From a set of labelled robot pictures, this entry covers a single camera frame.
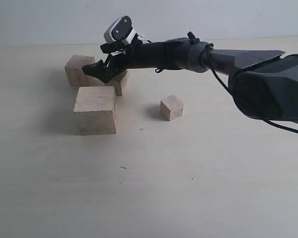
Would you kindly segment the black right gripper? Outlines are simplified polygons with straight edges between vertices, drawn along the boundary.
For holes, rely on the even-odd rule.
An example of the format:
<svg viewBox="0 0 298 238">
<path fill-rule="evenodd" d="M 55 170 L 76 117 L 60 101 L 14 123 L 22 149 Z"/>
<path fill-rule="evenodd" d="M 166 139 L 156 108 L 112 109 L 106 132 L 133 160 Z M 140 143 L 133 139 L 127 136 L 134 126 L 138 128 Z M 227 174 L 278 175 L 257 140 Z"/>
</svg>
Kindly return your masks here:
<svg viewBox="0 0 298 238">
<path fill-rule="evenodd" d="M 164 42 L 143 43 L 135 40 L 131 45 L 125 46 L 121 42 L 105 43 L 100 46 L 104 54 L 125 52 L 84 65 L 81 69 L 87 76 L 108 83 L 114 77 L 127 69 L 155 68 L 156 72 L 162 70 L 180 70 L 176 63 L 176 51 L 188 38 L 176 38 Z"/>
</svg>

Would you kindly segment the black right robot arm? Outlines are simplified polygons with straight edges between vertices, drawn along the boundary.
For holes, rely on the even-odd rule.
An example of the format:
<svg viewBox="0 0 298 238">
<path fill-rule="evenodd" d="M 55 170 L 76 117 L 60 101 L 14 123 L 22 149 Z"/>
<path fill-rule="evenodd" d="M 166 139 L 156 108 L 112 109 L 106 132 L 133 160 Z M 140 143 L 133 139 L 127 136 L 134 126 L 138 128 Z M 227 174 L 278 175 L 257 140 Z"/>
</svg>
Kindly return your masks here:
<svg viewBox="0 0 298 238">
<path fill-rule="evenodd" d="M 107 59 L 85 65 L 82 71 L 104 83 L 128 69 L 214 70 L 228 76 L 228 91 L 247 117 L 298 123 L 298 54 L 215 49 L 198 38 L 155 43 L 135 40 L 126 47 L 103 44 L 101 50 Z"/>
</svg>

